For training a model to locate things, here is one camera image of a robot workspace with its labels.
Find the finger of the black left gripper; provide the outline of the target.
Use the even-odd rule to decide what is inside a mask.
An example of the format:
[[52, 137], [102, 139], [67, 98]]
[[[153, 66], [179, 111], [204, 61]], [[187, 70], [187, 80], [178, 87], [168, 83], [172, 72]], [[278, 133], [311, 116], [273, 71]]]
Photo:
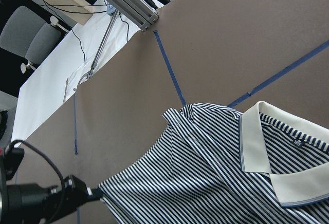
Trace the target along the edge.
[[98, 201], [102, 199], [103, 193], [99, 188], [87, 188], [88, 196], [87, 196], [87, 202], [92, 202], [92, 201]]

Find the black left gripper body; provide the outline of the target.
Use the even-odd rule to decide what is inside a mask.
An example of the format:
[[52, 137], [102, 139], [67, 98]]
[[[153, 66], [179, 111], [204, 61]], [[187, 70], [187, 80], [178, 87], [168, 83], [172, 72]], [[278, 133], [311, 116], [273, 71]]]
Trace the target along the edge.
[[58, 186], [43, 188], [36, 183], [4, 184], [1, 187], [1, 219], [63, 218], [93, 200], [93, 190], [74, 175], [64, 179], [64, 190]]

